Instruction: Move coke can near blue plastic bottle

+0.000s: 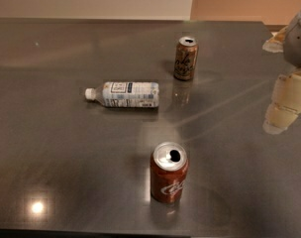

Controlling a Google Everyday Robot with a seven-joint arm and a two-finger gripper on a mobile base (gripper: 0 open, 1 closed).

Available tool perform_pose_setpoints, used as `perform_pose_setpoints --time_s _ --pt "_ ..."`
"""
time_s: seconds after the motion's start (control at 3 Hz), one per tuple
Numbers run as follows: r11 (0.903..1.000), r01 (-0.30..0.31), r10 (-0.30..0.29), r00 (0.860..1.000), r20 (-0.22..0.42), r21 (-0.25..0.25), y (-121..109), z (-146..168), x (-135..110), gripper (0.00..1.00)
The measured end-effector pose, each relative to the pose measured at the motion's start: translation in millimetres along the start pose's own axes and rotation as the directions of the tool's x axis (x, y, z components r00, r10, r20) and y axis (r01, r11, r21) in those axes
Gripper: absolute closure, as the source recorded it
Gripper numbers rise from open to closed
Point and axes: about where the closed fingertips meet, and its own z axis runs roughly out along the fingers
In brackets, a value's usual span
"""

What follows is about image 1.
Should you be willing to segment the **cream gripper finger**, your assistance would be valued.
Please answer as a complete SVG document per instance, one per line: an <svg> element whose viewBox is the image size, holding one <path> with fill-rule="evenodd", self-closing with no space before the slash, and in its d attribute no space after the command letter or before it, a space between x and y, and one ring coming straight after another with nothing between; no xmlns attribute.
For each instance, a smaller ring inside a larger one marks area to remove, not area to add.
<svg viewBox="0 0 301 238"><path fill-rule="evenodd" d="M281 74L275 81L263 122L263 130L278 135L301 114L301 68L288 75Z"/></svg>
<svg viewBox="0 0 301 238"><path fill-rule="evenodd" d="M270 53L282 53L283 43L286 36L287 27L283 27L280 31L274 34L270 39L264 42L262 48Z"/></svg>

